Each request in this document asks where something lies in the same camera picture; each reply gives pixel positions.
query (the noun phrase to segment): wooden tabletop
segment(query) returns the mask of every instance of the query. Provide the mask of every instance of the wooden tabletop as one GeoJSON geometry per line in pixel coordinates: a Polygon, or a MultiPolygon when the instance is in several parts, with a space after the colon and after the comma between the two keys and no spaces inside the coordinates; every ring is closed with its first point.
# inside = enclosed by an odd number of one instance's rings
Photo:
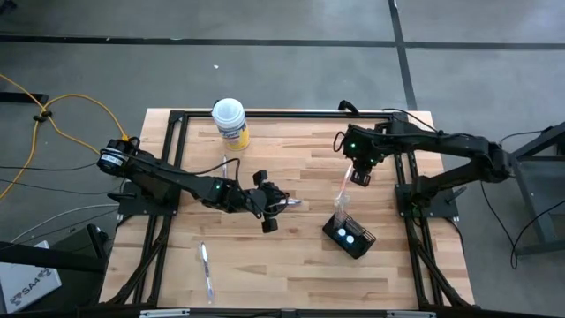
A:
{"type": "MultiPolygon", "coordinates": [[[[157,157],[169,111],[147,110],[140,135],[141,148],[157,157]]],[[[432,124],[429,112],[413,114],[432,124]]],[[[332,150],[335,133],[345,131],[348,123],[372,127],[375,120],[248,118],[247,122],[251,144],[244,151],[230,152],[211,118],[190,119],[182,168],[204,170],[220,163],[224,153],[239,157],[243,188],[253,188],[252,174],[265,169],[268,180],[303,203],[276,218],[278,231],[263,234],[260,220],[251,213],[204,208],[183,193],[171,226],[159,307],[417,308],[406,231],[393,196],[392,158],[373,169],[367,188],[351,183],[347,187],[348,213],[377,238],[369,252],[354,260],[321,230],[333,213],[334,198],[350,165],[332,150]],[[206,243],[209,255],[213,305],[207,303],[200,241],[206,243]]],[[[175,141],[171,149],[176,149],[175,141]]],[[[442,172],[439,155],[418,151],[416,157],[420,174],[442,172]]],[[[235,165],[229,167],[231,178],[234,169],[235,165]]],[[[220,174],[221,170],[211,173],[220,174]]],[[[147,217],[135,216],[117,230],[101,301],[114,296],[138,265],[146,226],[147,217]]],[[[472,302],[463,251],[452,224],[430,219],[430,230],[439,268],[472,302]]],[[[427,270],[423,274],[426,294],[432,299],[427,270]]]]}

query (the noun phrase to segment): concrete floor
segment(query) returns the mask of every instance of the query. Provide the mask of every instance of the concrete floor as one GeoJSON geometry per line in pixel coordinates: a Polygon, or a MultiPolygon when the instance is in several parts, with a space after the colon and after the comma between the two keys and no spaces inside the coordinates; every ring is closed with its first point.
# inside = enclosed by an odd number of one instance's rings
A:
{"type": "MultiPolygon", "coordinates": [[[[0,17],[0,33],[222,39],[393,41],[386,0],[19,0],[0,17]]],[[[397,0],[406,41],[564,42],[560,0],[397,0]]],[[[543,129],[565,118],[565,51],[408,49],[419,110],[436,127],[499,140],[543,129]]],[[[251,108],[334,109],[342,99],[360,109],[406,109],[396,49],[223,46],[130,46],[6,43],[0,72],[35,92],[90,95],[110,106],[129,134],[139,133],[146,108],[209,107],[224,96],[251,108]]],[[[0,90],[13,91],[0,82],[0,90]]],[[[108,116],[88,102],[54,106],[60,127],[102,148],[118,136],[108,116]],[[88,120],[78,121],[87,114],[88,120]]],[[[2,165],[21,165],[37,112],[33,105],[0,104],[2,165]]],[[[505,143],[508,150],[529,137],[505,143]]],[[[33,166],[92,163],[89,150],[43,125],[33,166]]],[[[446,169],[464,161],[444,157],[446,169]]],[[[2,170],[11,179],[16,171],[2,170]]],[[[41,186],[100,192],[118,181],[96,168],[28,171],[41,186]]],[[[515,236],[529,220],[513,180],[486,185],[515,236]]],[[[0,240],[69,208],[109,203],[103,195],[52,193],[16,186],[0,201],[0,240]]],[[[509,266],[510,245],[487,209],[478,184],[458,198],[466,260],[477,304],[489,309],[562,315],[565,253],[523,257],[509,266]]],[[[61,218],[34,234],[95,216],[104,209],[61,218]]],[[[115,216],[95,220],[113,236],[115,216]]],[[[56,242],[68,231],[47,236],[56,242]]],[[[528,236],[523,243],[535,242],[528,236]]]]}

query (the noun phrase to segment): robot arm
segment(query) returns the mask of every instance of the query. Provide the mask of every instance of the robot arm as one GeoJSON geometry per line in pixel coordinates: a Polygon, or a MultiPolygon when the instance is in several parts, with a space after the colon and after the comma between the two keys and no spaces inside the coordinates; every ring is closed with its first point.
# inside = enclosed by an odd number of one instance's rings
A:
{"type": "Polygon", "coordinates": [[[139,149],[132,140],[111,140],[101,150],[98,167],[112,176],[128,178],[139,186],[144,195],[159,204],[172,200],[178,188],[208,208],[227,213],[252,212],[257,218],[264,216],[263,232],[277,229],[274,217],[282,211],[277,204],[287,198],[267,179],[267,172],[260,170],[253,175],[257,189],[244,190],[235,180],[228,178],[200,176],[207,171],[191,173],[155,158],[139,149]]]}
{"type": "Polygon", "coordinates": [[[475,180],[497,183],[510,175],[509,154],[484,137],[430,132],[399,120],[379,123],[374,129],[349,125],[337,151],[340,148],[353,161],[351,181],[361,186],[369,185],[372,167],[389,155],[425,150],[470,158],[470,162],[461,167],[431,178],[420,176],[413,180],[411,201],[424,207],[439,191],[475,180]]]}

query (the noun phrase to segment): pen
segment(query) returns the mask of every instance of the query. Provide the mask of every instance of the pen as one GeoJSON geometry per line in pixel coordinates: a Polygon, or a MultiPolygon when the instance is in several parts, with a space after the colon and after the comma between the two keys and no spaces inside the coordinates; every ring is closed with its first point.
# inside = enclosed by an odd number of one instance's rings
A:
{"type": "Polygon", "coordinates": [[[214,302],[214,290],[212,289],[212,281],[210,280],[210,266],[208,262],[208,253],[204,242],[200,242],[200,256],[202,257],[202,264],[204,265],[204,276],[206,278],[206,289],[208,296],[208,304],[214,302]]]}

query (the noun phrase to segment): yellow label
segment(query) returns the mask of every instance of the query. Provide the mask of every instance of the yellow label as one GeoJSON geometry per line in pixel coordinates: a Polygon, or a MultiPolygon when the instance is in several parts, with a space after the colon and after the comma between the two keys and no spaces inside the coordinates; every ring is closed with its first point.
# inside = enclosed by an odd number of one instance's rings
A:
{"type": "Polygon", "coordinates": [[[224,130],[218,127],[218,130],[230,150],[242,150],[249,145],[249,128],[246,122],[237,129],[224,130]]]}

